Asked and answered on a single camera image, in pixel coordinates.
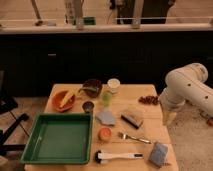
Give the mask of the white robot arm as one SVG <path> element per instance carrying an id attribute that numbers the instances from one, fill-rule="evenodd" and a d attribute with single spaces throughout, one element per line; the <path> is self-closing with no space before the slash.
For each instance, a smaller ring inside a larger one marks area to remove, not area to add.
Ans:
<path id="1" fill-rule="evenodd" d="M 159 96 L 163 124 L 169 125 L 186 101 L 199 107 L 205 117 L 213 118 L 213 88 L 207 86 L 208 70 L 201 63 L 174 69 L 165 77 L 166 87 Z"/>

